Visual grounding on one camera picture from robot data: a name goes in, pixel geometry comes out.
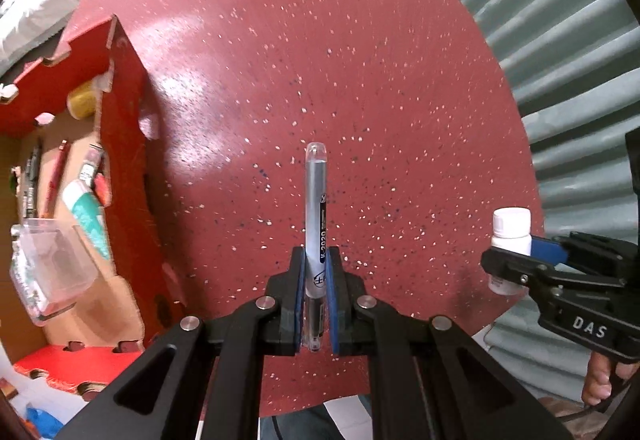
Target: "screw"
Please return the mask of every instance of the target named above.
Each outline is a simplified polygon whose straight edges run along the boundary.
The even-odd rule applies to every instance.
[[[188,315],[187,317],[183,317],[180,320],[180,328],[182,328],[185,332],[195,330],[198,326],[200,326],[200,319],[198,319],[194,315]]]
[[[357,303],[360,308],[373,308],[377,302],[378,300],[376,300],[372,295],[361,295],[357,299]]]
[[[255,306],[260,310],[268,310],[276,305],[276,300],[270,295],[263,295],[255,300]]]
[[[451,319],[444,315],[436,315],[436,317],[431,320],[431,325],[440,332],[446,332],[446,330],[451,328]]]

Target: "white bottle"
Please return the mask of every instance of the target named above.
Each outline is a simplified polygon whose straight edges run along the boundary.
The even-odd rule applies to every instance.
[[[493,247],[531,255],[531,211],[524,207],[503,207],[494,211]],[[500,295],[516,295],[524,288],[497,276],[489,276],[489,289]]]

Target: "table surface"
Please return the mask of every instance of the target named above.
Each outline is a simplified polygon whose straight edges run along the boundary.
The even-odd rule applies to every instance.
[[[304,242],[304,151],[328,150],[328,242],[402,313],[473,333],[507,310],[492,211],[542,210],[507,81],[459,0],[82,0],[116,13],[154,92],[148,202],[191,312],[259,296]],[[367,391],[363,359],[268,358],[261,413]]]

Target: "cardboard box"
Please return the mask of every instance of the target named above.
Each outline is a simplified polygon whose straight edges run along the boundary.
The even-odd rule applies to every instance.
[[[146,207],[143,176],[145,138],[138,127],[138,103],[148,87],[146,71],[111,17],[69,41],[52,59],[28,65],[16,80],[18,94],[0,104],[0,340],[14,367],[46,376],[53,386],[81,393],[108,384],[140,354],[156,334],[179,321],[164,279],[159,241]],[[111,89],[98,103],[95,121],[76,121],[66,112],[66,95],[98,74],[112,70]],[[50,125],[34,128],[41,113],[56,115]],[[24,165],[36,139],[43,140],[38,213],[44,211],[47,186],[63,139],[72,143],[60,192],[77,178],[92,143],[106,153],[106,177],[114,196],[104,208],[113,261],[104,260],[85,239],[98,279],[76,305],[36,327],[22,307],[8,277],[10,228],[18,221],[20,201],[9,188],[12,165]],[[58,196],[54,216],[74,218]],[[129,348],[118,347],[123,343]],[[130,344],[139,344],[132,348]]]

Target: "human hand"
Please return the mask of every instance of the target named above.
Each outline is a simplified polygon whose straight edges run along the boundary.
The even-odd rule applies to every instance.
[[[582,388],[582,401],[589,406],[596,406],[605,398],[611,395],[611,376],[612,361],[609,357],[602,354],[592,352],[589,365],[587,366],[587,376],[584,378],[584,387]],[[637,364],[616,365],[616,375],[623,380],[628,380],[638,371],[640,362]]]

